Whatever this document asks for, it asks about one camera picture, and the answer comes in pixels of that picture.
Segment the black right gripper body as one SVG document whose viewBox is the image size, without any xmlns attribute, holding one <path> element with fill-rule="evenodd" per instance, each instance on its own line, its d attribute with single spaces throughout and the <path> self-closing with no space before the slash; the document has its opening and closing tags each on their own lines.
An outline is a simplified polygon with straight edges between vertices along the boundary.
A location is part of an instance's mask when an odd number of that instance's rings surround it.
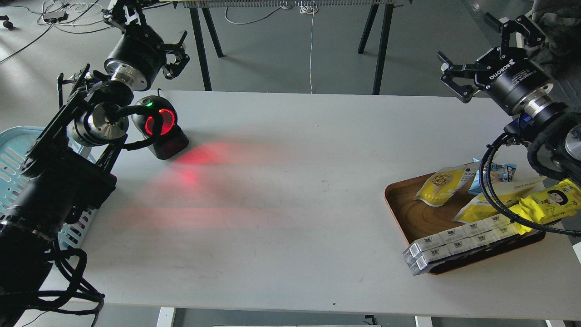
<svg viewBox="0 0 581 327">
<path fill-rule="evenodd" d="M 482 71 L 475 73 L 475 85 L 485 92 L 508 115 L 528 114 L 534 124 L 545 124 L 566 105 L 549 93 L 554 80 L 529 60 L 522 48 L 499 46 L 488 50 L 476 63 Z"/>
</svg>

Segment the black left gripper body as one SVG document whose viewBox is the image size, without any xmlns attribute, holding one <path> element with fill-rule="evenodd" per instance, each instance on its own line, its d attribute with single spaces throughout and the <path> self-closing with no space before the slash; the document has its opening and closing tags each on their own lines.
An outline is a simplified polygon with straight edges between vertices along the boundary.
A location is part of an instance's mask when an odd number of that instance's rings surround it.
<svg viewBox="0 0 581 327">
<path fill-rule="evenodd" d="M 166 64 L 163 44 L 164 41 L 151 26 L 127 25 L 122 38 L 105 60 L 104 68 L 110 76 L 119 68 L 136 72 L 133 89 L 146 91 Z"/>
</svg>

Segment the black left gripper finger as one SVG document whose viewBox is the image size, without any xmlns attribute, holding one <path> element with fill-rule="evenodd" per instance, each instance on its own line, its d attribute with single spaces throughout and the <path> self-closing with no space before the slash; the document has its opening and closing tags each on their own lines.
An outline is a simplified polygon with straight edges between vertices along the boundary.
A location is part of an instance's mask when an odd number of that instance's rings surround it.
<svg viewBox="0 0 581 327">
<path fill-rule="evenodd" d="M 147 19 L 143 14 L 143 7 L 146 4 L 146 0 L 111 0 L 108 7 L 103 10 L 103 21 L 122 32 L 127 25 L 147 25 Z"/>
<path fill-rule="evenodd" d="M 177 43 L 175 44 L 164 43 L 160 48 L 166 55 L 170 54 L 175 57 L 173 62 L 166 63 L 162 66 L 162 74 L 167 80 L 172 80 L 180 76 L 181 72 L 183 71 L 183 69 L 190 60 L 189 55 L 186 54 L 185 52 L 185 46 L 183 45 L 186 36 L 187 31 L 184 30 L 182 31 L 181 37 Z"/>
</svg>

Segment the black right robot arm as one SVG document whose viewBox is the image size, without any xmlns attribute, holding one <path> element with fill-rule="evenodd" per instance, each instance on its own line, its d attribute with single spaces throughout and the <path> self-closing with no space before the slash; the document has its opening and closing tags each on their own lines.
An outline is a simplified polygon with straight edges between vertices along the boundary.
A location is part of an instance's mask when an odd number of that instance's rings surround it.
<svg viewBox="0 0 581 327">
<path fill-rule="evenodd" d="M 580 186 L 580 114 L 549 93 L 552 78 L 530 60 L 528 49 L 539 49 L 546 41 L 541 29 L 526 16 L 498 20 L 485 14 L 487 24 L 500 35 L 500 44 L 488 50 L 473 64 L 454 64 L 438 52 L 442 62 L 440 80 L 463 103 L 479 92 L 487 94 L 515 120 L 487 147 L 481 159 L 480 184 L 488 203 L 511 222 L 526 228 L 579 237 L 578 230 L 554 228 L 550 223 L 530 221 L 513 213 L 495 192 L 490 177 L 492 158 L 503 145 L 521 144 L 527 148 L 529 165 L 540 175 L 569 180 Z"/>
</svg>

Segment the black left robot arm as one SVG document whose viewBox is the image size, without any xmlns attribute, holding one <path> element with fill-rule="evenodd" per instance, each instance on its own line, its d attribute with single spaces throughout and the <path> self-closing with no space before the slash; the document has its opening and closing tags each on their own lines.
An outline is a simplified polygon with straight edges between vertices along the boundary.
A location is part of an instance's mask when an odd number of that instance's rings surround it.
<svg viewBox="0 0 581 327">
<path fill-rule="evenodd" d="M 105 10 L 106 24 L 122 37 L 104 62 L 87 65 L 58 86 L 72 83 L 68 99 L 25 154 L 20 174 L 27 185 L 1 216 L 1 325 L 13 327 L 26 310 L 65 313 L 73 298 L 94 302 L 76 315 L 98 317 L 104 295 L 83 277 L 87 254 L 60 248 L 64 225 L 99 209 L 116 188 L 112 168 L 122 150 L 148 148 L 161 160 L 189 144 L 167 99 L 133 94 L 147 91 L 162 72 L 177 77 L 190 58 L 183 32 L 168 44 L 147 24 L 143 9 L 155 0 L 117 0 Z"/>
</svg>

